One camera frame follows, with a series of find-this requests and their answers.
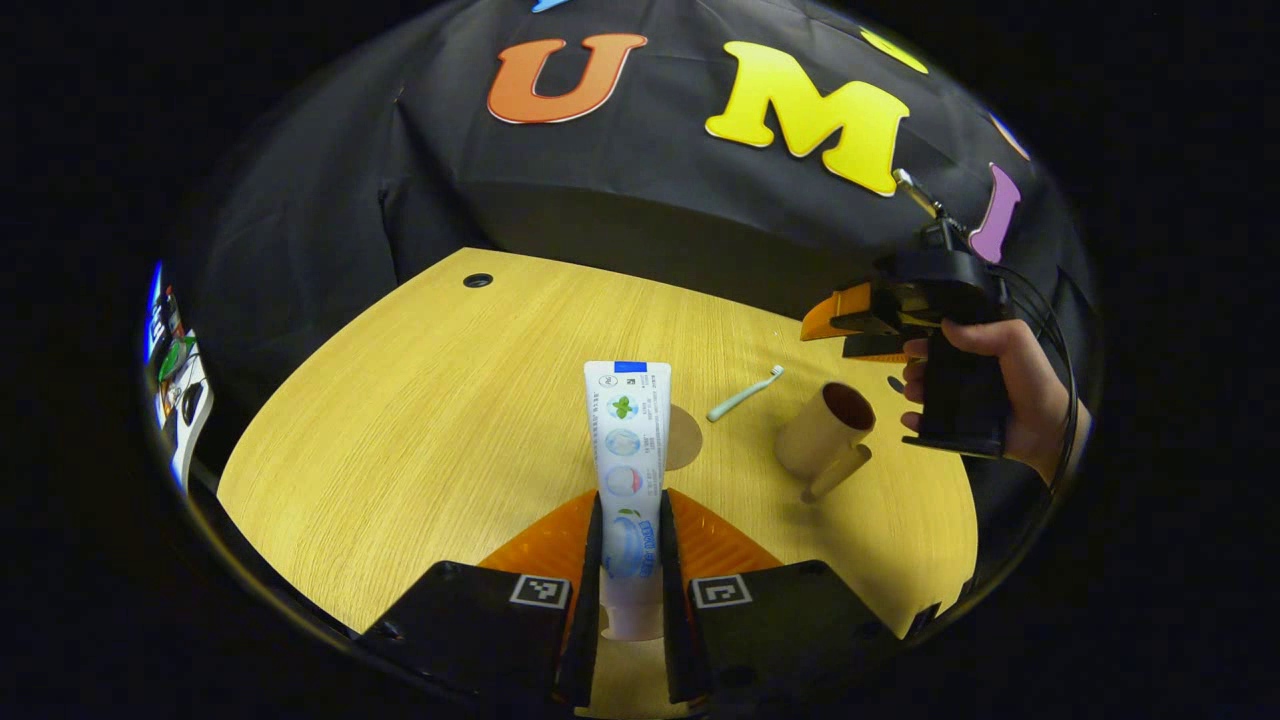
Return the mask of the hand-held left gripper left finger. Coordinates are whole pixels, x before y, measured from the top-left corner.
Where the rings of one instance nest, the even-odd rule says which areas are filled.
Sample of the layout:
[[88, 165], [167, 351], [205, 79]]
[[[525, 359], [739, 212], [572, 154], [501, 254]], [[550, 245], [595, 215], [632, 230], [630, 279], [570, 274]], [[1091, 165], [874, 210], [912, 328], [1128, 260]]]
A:
[[489, 565], [433, 564], [357, 639], [467, 714], [590, 705], [600, 642], [602, 507], [582, 495]]

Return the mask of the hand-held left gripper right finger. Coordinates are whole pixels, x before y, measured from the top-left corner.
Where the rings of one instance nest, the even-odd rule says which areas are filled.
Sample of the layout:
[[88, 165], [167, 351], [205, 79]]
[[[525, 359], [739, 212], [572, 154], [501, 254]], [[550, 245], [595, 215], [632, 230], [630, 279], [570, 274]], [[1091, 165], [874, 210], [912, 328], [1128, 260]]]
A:
[[692, 501], [660, 502], [663, 651], [671, 701], [828, 706], [886, 665], [900, 639], [820, 560], [695, 570]]

